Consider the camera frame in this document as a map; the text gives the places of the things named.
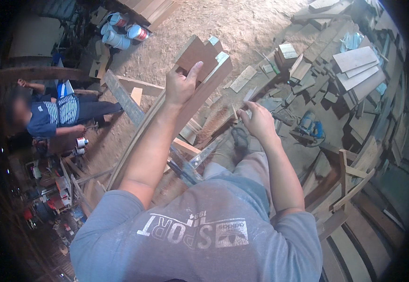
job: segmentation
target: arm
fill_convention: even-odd
[[[270,190],[275,210],[282,216],[305,210],[305,199],[300,181],[282,147],[281,139],[275,132],[274,119],[270,112],[254,102],[246,102],[252,111],[250,119],[243,110],[238,114],[247,130],[264,148],[269,162]]]
[[[197,74],[202,65],[202,62],[195,64],[187,77],[175,70],[167,73],[165,102],[129,159],[119,189],[134,194],[145,209],[150,205],[161,180],[178,115],[195,91]]]
[[[29,83],[29,82],[26,82],[25,80],[22,80],[22,79],[19,79],[17,81],[17,84],[20,85],[20,86],[23,86],[23,87],[32,88],[35,91],[40,92],[40,93],[44,93],[44,91],[45,91],[45,86],[43,84]]]
[[[56,136],[66,135],[72,132],[85,132],[87,128],[83,125],[75,125],[70,127],[57,127]]]

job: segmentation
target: gray t-shirt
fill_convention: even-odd
[[[81,282],[318,281],[314,217],[292,213],[272,226],[265,194],[248,178],[225,176],[145,211],[133,194],[109,191],[70,247],[76,275]]]

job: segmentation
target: hand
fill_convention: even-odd
[[[255,102],[244,102],[251,110],[251,119],[244,110],[238,110],[237,114],[242,118],[245,127],[251,135],[258,138],[261,144],[266,144],[271,139],[278,137],[275,131],[275,122],[272,114]]]
[[[184,107],[187,101],[192,98],[195,91],[195,85],[198,73],[203,66],[203,62],[197,62],[189,74],[184,76],[184,72],[176,72],[171,69],[167,73],[167,80],[165,83],[165,103],[169,105]]]
[[[25,80],[22,80],[21,78],[18,79],[16,83],[22,87],[28,87],[28,83]]]
[[[81,132],[81,133],[85,133],[87,131],[87,127],[85,125],[77,125],[76,126],[76,131]]]

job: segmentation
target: workshop floor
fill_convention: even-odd
[[[143,80],[156,85],[165,85],[165,73],[173,66],[173,59],[179,49],[192,34],[202,40],[210,35],[218,37],[224,50],[231,56],[233,71],[218,89],[226,82],[235,79],[247,65],[262,58],[255,49],[267,53],[272,48],[273,37],[290,23],[292,14],[308,4],[306,0],[211,0],[203,3],[198,0],[179,0],[179,8],[158,28],[158,30],[138,46],[132,46],[113,56],[110,69],[118,75]],[[211,98],[217,98],[218,91]],[[101,100],[116,102],[108,91]],[[154,99],[142,96],[141,108],[147,111]],[[311,103],[298,96],[291,108],[297,116],[302,116]],[[341,128],[331,129],[327,141],[342,146],[342,126],[347,117],[338,121],[331,110],[324,119],[331,124],[340,124]],[[100,172],[118,161],[134,134],[135,127],[128,116],[113,117],[114,125],[110,129],[100,129],[98,133],[87,132],[90,140],[86,154],[88,173]],[[314,161],[318,148],[304,150],[301,144],[290,135],[283,139],[283,146],[297,174],[306,170]],[[103,176],[100,182],[106,184],[109,176]]]

